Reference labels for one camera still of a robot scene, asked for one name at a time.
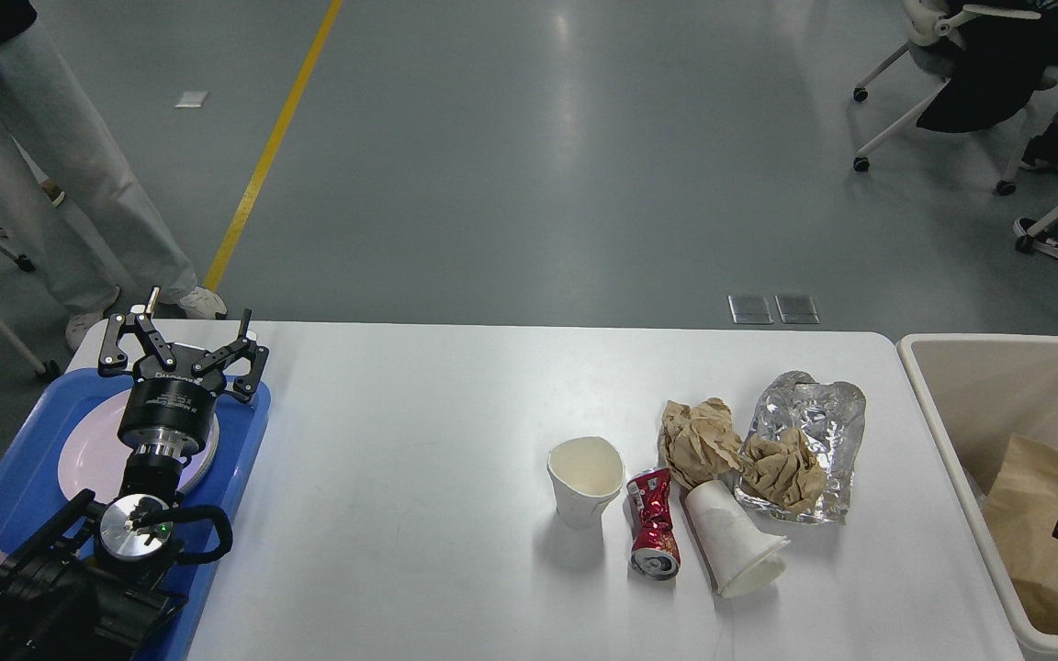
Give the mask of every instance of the shoe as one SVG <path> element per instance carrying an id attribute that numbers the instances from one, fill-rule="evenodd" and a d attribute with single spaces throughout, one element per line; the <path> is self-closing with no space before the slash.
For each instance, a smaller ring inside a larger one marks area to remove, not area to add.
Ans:
<path id="1" fill-rule="evenodd" d="M 59 188 L 51 179 L 43 180 L 38 187 L 43 189 L 43 192 L 47 194 L 47 199 L 52 201 L 53 206 L 62 205 L 63 199 L 68 197 L 67 192 L 63 192 L 63 188 Z"/>
<path id="2" fill-rule="evenodd" d="M 1034 225 L 1036 221 L 1029 218 L 1020 218 L 1015 221 L 1013 229 L 1015 229 L 1016 237 L 1025 237 L 1029 226 Z M 1041 232 L 1038 237 L 1034 238 L 1034 250 L 1040 251 L 1044 255 L 1054 256 L 1058 259 L 1058 239 L 1048 237 L 1046 232 Z"/>
<path id="3" fill-rule="evenodd" d="M 1028 140 L 1020 166 L 1032 171 L 1058 171 L 1058 139 L 1048 137 L 1045 133 Z"/>
<path id="4" fill-rule="evenodd" d="M 85 342 L 85 335 L 88 334 L 89 328 L 92 328 L 94 324 L 101 322 L 105 318 L 105 313 L 108 312 L 110 307 L 117 301 L 117 298 L 122 297 L 122 289 L 116 289 L 116 296 L 113 296 L 113 300 L 109 301 L 107 306 L 102 307 L 99 310 L 90 310 L 86 313 L 74 314 L 72 318 L 68 319 L 68 326 L 63 328 L 63 338 L 68 342 L 68 348 L 72 352 L 76 352 L 80 348 L 80 345 Z"/>
<path id="5" fill-rule="evenodd" d="M 187 318 L 226 318 L 226 304 L 209 289 L 195 288 L 175 301 Z"/>

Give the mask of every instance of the crumpled aluminum foil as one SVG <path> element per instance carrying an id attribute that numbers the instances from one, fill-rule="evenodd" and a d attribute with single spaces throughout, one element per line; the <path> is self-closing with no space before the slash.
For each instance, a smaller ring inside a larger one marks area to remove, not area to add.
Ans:
<path id="1" fill-rule="evenodd" d="M 798 524 L 843 524 L 852 504 L 852 477 L 856 453 L 864 436 L 864 393 L 844 381 L 819 384 L 807 372 L 786 372 L 769 384 L 756 402 L 753 422 L 742 454 L 752 435 L 777 439 L 789 427 L 799 427 L 809 438 L 807 447 L 826 470 L 826 486 L 815 507 L 802 514 L 790 513 L 763 497 L 746 493 L 744 478 L 734 486 L 737 501 L 767 512 L 772 518 Z"/>

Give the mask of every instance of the brown paper bag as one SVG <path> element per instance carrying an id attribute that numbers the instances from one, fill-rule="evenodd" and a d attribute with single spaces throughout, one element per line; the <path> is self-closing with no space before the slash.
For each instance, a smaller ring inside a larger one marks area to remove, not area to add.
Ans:
<path id="1" fill-rule="evenodd" d="M 982 514 L 1027 619 L 1058 636 L 1058 448 L 1011 436 Z"/>

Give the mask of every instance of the blue tray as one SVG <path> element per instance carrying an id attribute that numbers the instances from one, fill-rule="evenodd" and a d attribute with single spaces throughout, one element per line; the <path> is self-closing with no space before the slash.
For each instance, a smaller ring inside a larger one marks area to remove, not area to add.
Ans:
<path id="1" fill-rule="evenodd" d="M 16 551 L 26 537 L 67 504 L 56 481 L 56 464 L 63 440 L 89 410 L 130 386 L 133 380 L 127 377 L 105 380 L 95 369 L 76 369 L 59 377 L 43 390 L 0 462 L 0 549 L 5 553 Z M 247 405 L 230 397 L 219 398 L 215 411 L 221 435 L 219 448 L 205 477 L 185 497 L 185 506 L 217 504 L 235 518 L 248 485 L 248 473 L 251 473 L 268 426 L 270 402 L 272 394 L 263 384 Z M 115 495 L 96 494 L 96 499 L 104 498 L 107 502 Z M 179 531 L 188 551 L 203 551 L 218 544 L 209 526 L 182 526 Z M 238 528 L 235 545 L 239 545 Z M 167 627 L 144 645 L 135 657 L 138 660 L 178 661 L 185 658 L 217 569 L 218 564 L 213 563 L 177 566 L 170 570 L 160 587 L 186 594 L 190 601 Z"/>

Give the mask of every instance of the yellow floor line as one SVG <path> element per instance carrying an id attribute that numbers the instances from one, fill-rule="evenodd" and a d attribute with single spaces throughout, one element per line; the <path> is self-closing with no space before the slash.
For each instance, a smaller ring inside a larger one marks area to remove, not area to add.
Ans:
<path id="1" fill-rule="evenodd" d="M 324 41 L 329 37 L 329 30 L 332 29 L 332 21 L 336 20 L 338 12 L 341 12 L 341 3 L 342 0 L 332 0 L 329 3 L 329 10 L 324 14 L 321 29 L 312 38 L 310 51 L 305 56 L 305 63 L 302 63 L 302 71 L 297 73 L 293 89 L 289 92 L 289 99 L 285 102 L 285 108 L 280 109 L 280 116 L 276 117 L 276 126 L 272 129 L 272 135 L 268 137 L 268 145 L 263 146 L 260 162 L 255 165 L 252 181 L 248 181 L 248 187 L 243 189 L 243 198 L 239 202 L 239 208 L 235 209 L 231 225 L 226 227 L 226 234 L 223 235 L 223 242 L 219 243 L 219 251 L 215 252 L 215 259 L 211 260 L 211 268 L 206 271 L 205 280 L 202 281 L 203 288 L 215 290 L 219 287 L 219 281 L 223 279 L 226 263 L 230 262 L 235 247 L 239 244 L 239 238 L 243 234 L 243 226 L 248 224 L 249 215 L 252 215 L 255 200 L 260 197 L 263 180 L 268 179 L 268 171 L 272 169 L 272 163 L 276 160 L 276 151 L 280 149 L 280 143 L 285 140 L 285 134 L 289 132 L 289 125 L 293 122 L 293 113 L 296 112 L 296 106 L 305 94 L 305 88 L 312 74 L 312 67 L 316 66 L 321 49 L 324 49 Z"/>

